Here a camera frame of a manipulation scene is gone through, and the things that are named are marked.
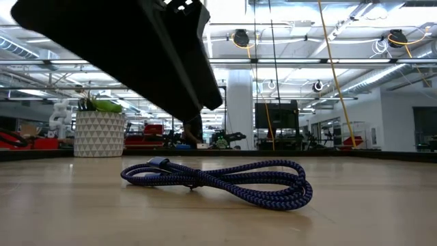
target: geometric patterned planter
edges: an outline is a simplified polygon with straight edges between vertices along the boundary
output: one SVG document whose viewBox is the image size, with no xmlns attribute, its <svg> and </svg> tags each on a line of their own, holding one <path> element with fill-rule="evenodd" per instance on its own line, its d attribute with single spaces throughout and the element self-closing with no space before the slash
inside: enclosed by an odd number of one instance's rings
<svg viewBox="0 0 437 246">
<path fill-rule="evenodd" d="M 124 115 L 79 111 L 74 133 L 74 156 L 117 157 L 124 149 Z"/>
</svg>

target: wooden floor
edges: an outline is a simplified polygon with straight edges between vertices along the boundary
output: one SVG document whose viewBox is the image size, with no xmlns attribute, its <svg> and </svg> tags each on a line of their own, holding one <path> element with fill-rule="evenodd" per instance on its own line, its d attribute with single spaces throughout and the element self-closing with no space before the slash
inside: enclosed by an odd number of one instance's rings
<svg viewBox="0 0 437 246">
<path fill-rule="evenodd" d="M 171 158 L 202 169 L 260 159 Z M 0 245 L 437 245 L 435 164 L 295 158 L 313 200 L 276 212 L 217 189 L 133 187 L 119 177 L 146 160 L 0 163 Z"/>
</svg>

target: black monitor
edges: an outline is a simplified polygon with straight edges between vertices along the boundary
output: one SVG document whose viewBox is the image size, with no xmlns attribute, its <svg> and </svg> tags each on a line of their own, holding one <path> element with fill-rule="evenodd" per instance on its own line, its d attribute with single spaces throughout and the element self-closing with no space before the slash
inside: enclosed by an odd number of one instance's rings
<svg viewBox="0 0 437 246">
<path fill-rule="evenodd" d="M 279 109 L 278 103 L 255 103 L 256 128 L 270 128 L 268 125 L 267 112 L 272 128 L 299 128 L 297 102 L 281 103 L 281 109 Z"/>
<path fill-rule="evenodd" d="M 179 120 L 223 104 L 203 47 L 210 14 L 200 0 L 18 0 L 11 15 Z"/>
</svg>

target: column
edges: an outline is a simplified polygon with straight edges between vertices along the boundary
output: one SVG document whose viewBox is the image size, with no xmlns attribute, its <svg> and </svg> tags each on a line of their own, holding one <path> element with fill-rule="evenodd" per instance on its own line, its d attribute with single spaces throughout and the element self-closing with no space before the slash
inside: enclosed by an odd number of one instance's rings
<svg viewBox="0 0 437 246">
<path fill-rule="evenodd" d="M 246 139 L 231 143 L 241 150 L 253 147 L 253 100 L 252 75 L 250 70 L 230 70 L 227 80 L 227 132 L 240 132 Z"/>
</svg>

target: yellow cable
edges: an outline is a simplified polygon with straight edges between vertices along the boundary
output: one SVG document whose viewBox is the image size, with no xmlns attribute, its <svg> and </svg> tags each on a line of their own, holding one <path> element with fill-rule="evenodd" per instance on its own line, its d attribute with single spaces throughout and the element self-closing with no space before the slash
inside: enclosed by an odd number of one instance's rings
<svg viewBox="0 0 437 246">
<path fill-rule="evenodd" d="M 251 50 L 252 47 L 254 47 L 254 46 L 257 44 L 258 35 L 257 35 L 257 40 L 255 41 L 255 44 L 252 45 L 252 46 L 250 46 L 250 47 L 241 47 L 241 46 L 238 46 L 238 44 L 236 44 L 236 43 L 234 42 L 234 36 L 235 36 L 235 34 L 233 33 L 232 36 L 231 36 L 231 39 L 232 39 L 233 44 L 234 44 L 236 47 L 240 48 L 240 49 L 246 49 L 246 50 L 247 50 L 247 55 L 249 56 L 249 59 L 250 59 L 250 58 L 251 58 L 251 51 L 250 51 L 250 50 Z M 271 132 L 271 134 L 272 134 L 272 140 L 273 140 L 272 147 L 273 147 L 273 151 L 275 151 L 275 147 L 274 147 L 274 133 L 273 133 L 273 130 L 272 130 L 272 123 L 270 122 L 270 116 L 269 116 L 269 114 L 268 114 L 267 103 L 266 103 L 266 100 L 264 100 L 264 97 L 262 96 L 261 91 L 259 90 L 259 88 L 258 88 L 258 92 L 259 92 L 259 95 L 261 96 L 262 100 L 264 101 L 264 105 L 266 106 L 268 128 L 270 129 L 270 132 Z"/>
<path fill-rule="evenodd" d="M 335 67 L 334 67 L 334 62 L 333 62 L 333 56 L 332 56 L 331 51 L 330 51 L 330 44 L 329 44 L 329 40 L 328 40 L 328 33 L 326 31 L 325 20 L 323 19 L 322 1 L 321 0 L 317 0 L 317 2 L 319 3 L 320 18 L 322 19 L 323 32 L 324 32 L 324 35 L 325 35 L 326 47 L 328 48 L 330 67 L 333 70 L 335 86 L 337 87 L 337 91 L 339 93 L 341 105 L 343 106 L 344 116 L 346 118 L 346 123 L 348 124 L 349 132 L 350 132 L 350 137 L 352 138 L 352 145 L 354 146 L 354 148 L 356 148 L 355 136 L 354 136 L 354 133 L 352 132 L 352 127 L 350 126 L 348 111 L 346 110 L 346 105 L 344 104 L 344 100 L 343 100 L 343 94 L 341 94 L 341 90 L 340 90 L 339 82 L 338 82 L 338 79 L 337 79 L 337 75 L 335 74 Z"/>
<path fill-rule="evenodd" d="M 408 45 L 405 46 L 405 49 L 407 50 L 408 55 L 410 56 L 410 58 L 412 58 L 410 49 L 408 48 Z M 429 88 L 431 88 L 431 85 L 429 84 L 428 80 L 425 79 L 425 76 L 423 76 L 421 70 L 416 66 L 417 72 L 419 72 L 419 74 L 422 77 L 422 80 L 428 85 Z"/>
<path fill-rule="evenodd" d="M 273 147 L 273 151 L 275 151 L 275 148 L 274 148 L 274 133 L 273 133 L 273 130 L 272 130 L 272 124 L 270 123 L 270 116 L 268 115 L 268 107 L 267 107 L 267 103 L 266 103 L 266 100 L 264 100 L 264 97 L 262 96 L 262 93 L 261 93 L 261 91 L 259 90 L 258 86 L 257 86 L 257 89 L 258 89 L 259 95 L 261 96 L 262 100 L 264 101 L 264 105 L 266 106 L 266 114 L 267 114 L 268 128 L 270 129 L 270 132 L 271 132 L 271 134 L 272 134 L 272 141 L 273 141 L 272 147 Z"/>
<path fill-rule="evenodd" d="M 416 40 L 416 41 L 414 41 L 414 42 L 409 42 L 409 43 L 403 43 L 403 42 L 394 41 L 394 40 L 390 39 L 391 36 L 393 36 L 393 34 L 389 34 L 389 36 L 388 36 L 387 38 L 388 38 L 389 41 L 392 42 L 392 43 L 400 44 L 400 45 L 410 45 L 410 44 L 416 44 L 416 43 L 418 43 L 418 42 L 424 40 L 425 37 L 426 37 L 426 34 L 423 34 L 423 37 L 422 37 L 421 39 Z"/>
</svg>

